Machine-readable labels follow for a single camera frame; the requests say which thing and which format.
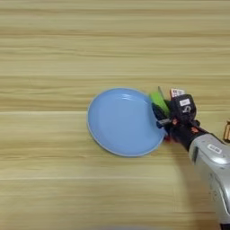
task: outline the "wooden surface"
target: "wooden surface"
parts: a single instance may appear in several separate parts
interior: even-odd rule
[[[0,228],[217,230],[180,145],[110,155],[88,134],[86,110],[111,87],[179,87],[222,137],[229,24],[229,1],[2,0]]]

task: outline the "plate rim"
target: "plate rim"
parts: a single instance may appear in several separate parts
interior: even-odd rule
[[[96,95],[93,97],[92,101],[90,102],[90,104],[89,104],[89,106],[88,106],[88,108],[87,108],[87,127],[88,127],[88,130],[89,130],[91,136],[93,137],[93,139],[96,141],[96,143],[97,143],[100,147],[102,147],[102,148],[105,149],[106,151],[108,151],[108,152],[110,152],[110,153],[112,153],[112,154],[114,154],[114,155],[118,155],[118,156],[122,156],[122,157],[140,157],[140,156],[143,156],[143,155],[148,155],[148,154],[150,154],[151,152],[155,151],[155,150],[162,144],[162,142],[163,142],[163,140],[164,140],[164,135],[160,138],[159,143],[158,143],[157,145],[155,145],[154,148],[151,148],[151,150],[146,151],[146,152],[144,152],[143,154],[139,154],[139,155],[124,155],[124,154],[118,153],[118,152],[116,152],[116,151],[112,151],[112,150],[110,150],[108,147],[104,146],[104,145],[98,140],[98,138],[94,135],[94,133],[92,132],[92,129],[90,128],[90,124],[89,124],[89,111],[90,111],[90,109],[91,109],[91,107],[92,107],[94,101],[95,101],[100,95],[102,95],[102,94],[104,94],[104,93],[107,93],[107,92],[110,92],[110,91],[114,91],[114,90],[130,90],[130,91],[134,91],[134,92],[136,92],[136,93],[141,93],[142,95],[144,95],[144,96],[147,98],[146,94],[144,94],[143,92],[141,92],[141,91],[139,91],[139,90],[137,90],[137,89],[134,89],[134,88],[124,88],[124,87],[111,88],[111,89],[109,89],[109,90],[105,90],[105,91],[102,91],[101,93],[96,94]]]

